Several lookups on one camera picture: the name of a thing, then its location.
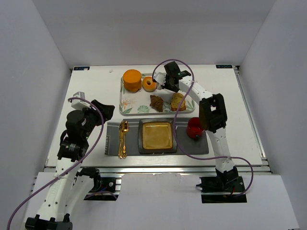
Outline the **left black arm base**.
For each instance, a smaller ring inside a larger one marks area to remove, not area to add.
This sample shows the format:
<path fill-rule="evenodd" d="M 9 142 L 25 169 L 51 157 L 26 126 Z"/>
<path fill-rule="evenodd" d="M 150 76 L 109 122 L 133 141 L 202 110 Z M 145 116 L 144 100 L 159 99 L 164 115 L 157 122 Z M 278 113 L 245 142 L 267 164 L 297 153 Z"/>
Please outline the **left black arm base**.
<path fill-rule="evenodd" d="M 73 188 L 77 192 L 83 190 L 81 198 L 91 201 L 116 201 L 120 192 L 121 180 L 119 177 L 105 176 L 97 168 L 82 168 L 76 173 Z"/>

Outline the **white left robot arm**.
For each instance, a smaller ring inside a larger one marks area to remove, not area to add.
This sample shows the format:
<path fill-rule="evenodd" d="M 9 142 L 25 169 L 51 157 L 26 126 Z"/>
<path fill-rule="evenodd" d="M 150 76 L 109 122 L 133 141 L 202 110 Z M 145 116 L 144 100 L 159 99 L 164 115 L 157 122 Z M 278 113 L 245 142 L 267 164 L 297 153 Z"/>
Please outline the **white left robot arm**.
<path fill-rule="evenodd" d="M 54 178 L 46 186 L 47 195 L 35 217 L 26 220 L 27 230 L 71 230 L 73 209 L 102 184 L 99 170 L 81 168 L 81 163 L 94 150 L 88 143 L 90 134 L 112 118 L 115 107 L 76 97 L 69 102 L 74 110 L 67 114 L 60 136 Z"/>

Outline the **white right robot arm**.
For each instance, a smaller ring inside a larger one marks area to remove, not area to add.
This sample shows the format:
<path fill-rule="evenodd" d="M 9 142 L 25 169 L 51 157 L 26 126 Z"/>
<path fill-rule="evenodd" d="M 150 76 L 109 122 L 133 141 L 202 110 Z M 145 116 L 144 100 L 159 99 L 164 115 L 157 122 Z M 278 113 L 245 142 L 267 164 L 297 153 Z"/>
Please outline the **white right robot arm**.
<path fill-rule="evenodd" d="M 188 71 L 181 71 L 175 59 L 166 60 L 165 63 L 165 73 L 153 70 L 153 81 L 157 83 L 158 89 L 185 92 L 199 104 L 200 125 L 209 136 L 213 148 L 214 156 L 211 159 L 215 160 L 216 177 L 201 184 L 202 190 L 224 192 L 233 189 L 238 180 L 238 171 L 231 159 L 226 139 L 227 113 L 224 97 L 220 93 L 207 91 L 197 83 L 190 67 L 187 67 Z"/>

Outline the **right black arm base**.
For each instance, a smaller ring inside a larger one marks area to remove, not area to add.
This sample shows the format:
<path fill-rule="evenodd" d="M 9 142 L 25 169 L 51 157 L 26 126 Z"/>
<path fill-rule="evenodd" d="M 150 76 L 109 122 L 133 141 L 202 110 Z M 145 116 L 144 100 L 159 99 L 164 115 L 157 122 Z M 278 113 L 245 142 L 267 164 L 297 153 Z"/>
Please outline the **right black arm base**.
<path fill-rule="evenodd" d="M 242 177 L 231 182 L 227 188 L 221 188 L 217 184 L 216 177 L 200 177 L 200 183 L 196 188 L 201 192 L 201 202 L 203 204 L 238 204 L 247 203 L 245 194 L 238 194 L 245 191 Z"/>

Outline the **glazed ring donut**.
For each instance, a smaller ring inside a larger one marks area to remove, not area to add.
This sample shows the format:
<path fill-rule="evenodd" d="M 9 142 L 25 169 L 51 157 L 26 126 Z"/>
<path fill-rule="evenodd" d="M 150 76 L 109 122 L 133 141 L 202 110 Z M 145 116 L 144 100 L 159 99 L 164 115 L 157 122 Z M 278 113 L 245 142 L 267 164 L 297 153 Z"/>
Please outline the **glazed ring donut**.
<path fill-rule="evenodd" d="M 153 81 L 152 77 L 145 77 L 142 80 L 142 87 L 147 92 L 153 92 L 156 89 L 156 82 Z"/>

